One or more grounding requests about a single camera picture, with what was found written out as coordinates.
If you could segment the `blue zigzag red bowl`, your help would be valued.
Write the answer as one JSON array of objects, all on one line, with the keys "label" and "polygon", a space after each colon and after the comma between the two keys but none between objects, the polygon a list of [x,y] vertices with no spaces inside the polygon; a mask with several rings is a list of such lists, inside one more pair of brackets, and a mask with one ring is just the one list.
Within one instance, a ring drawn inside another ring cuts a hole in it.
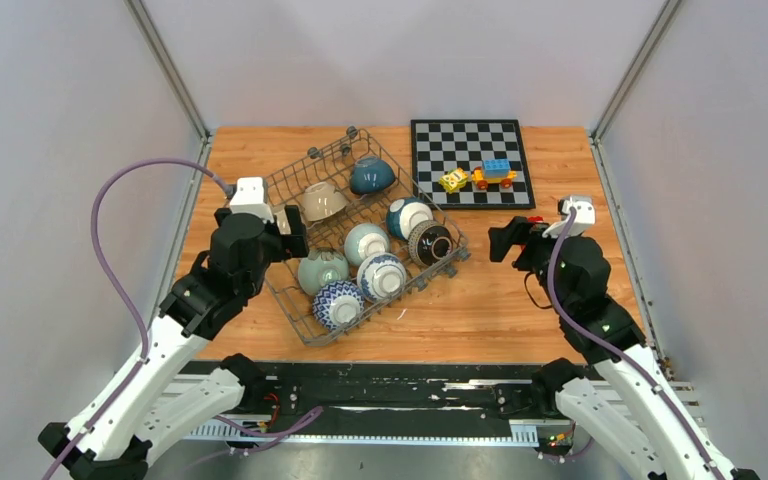
[{"label": "blue zigzag red bowl", "polygon": [[328,331],[335,331],[351,323],[364,310],[364,297],[360,288],[350,281],[328,283],[314,296],[314,318]]}]

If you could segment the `grey wire dish rack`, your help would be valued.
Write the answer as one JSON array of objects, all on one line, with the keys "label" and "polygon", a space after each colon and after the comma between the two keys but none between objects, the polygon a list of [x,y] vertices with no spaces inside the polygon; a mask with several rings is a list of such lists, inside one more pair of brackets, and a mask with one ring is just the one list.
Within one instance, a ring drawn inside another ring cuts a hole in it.
[{"label": "grey wire dish rack", "polygon": [[276,220],[296,206],[309,253],[266,284],[307,346],[325,346],[468,259],[462,230],[366,130],[349,127],[266,179]]}]

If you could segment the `white blue floral bowl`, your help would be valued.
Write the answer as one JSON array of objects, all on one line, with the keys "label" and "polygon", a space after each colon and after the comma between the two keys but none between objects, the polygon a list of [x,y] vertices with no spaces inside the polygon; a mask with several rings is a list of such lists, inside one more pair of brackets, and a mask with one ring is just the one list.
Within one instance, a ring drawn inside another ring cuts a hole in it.
[{"label": "white blue floral bowl", "polygon": [[392,253],[380,252],[367,257],[358,267],[356,283],[363,297],[376,302],[397,293],[408,282],[402,261]]}]

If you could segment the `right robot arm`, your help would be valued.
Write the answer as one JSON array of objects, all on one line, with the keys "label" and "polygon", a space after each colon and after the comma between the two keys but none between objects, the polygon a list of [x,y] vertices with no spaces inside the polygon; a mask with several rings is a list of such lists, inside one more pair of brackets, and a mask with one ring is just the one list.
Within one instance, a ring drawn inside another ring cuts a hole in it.
[{"label": "right robot arm", "polygon": [[512,246],[513,268],[535,276],[558,314],[567,342],[621,398],[622,414],[598,396],[582,370],[565,358],[532,377],[531,403],[544,417],[559,414],[585,429],[633,479],[755,479],[702,432],[662,372],[629,312],[607,292],[611,266],[592,238],[574,236],[572,220],[556,236],[539,217],[515,217],[488,231],[489,258]]}]

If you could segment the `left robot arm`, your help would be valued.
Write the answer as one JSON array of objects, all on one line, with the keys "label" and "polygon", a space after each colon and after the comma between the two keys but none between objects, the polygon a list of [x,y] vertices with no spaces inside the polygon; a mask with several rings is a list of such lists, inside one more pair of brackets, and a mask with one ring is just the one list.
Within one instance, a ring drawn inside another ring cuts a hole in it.
[{"label": "left robot arm", "polygon": [[150,466],[193,429],[237,408],[258,411],[265,375],[237,353],[172,401],[156,402],[180,370],[202,351],[250,299],[273,263],[308,255],[306,226],[295,205],[289,226],[220,208],[210,246],[179,278],[144,332],[140,346],[105,389],[69,422],[52,422],[39,443],[74,479],[142,479]]}]

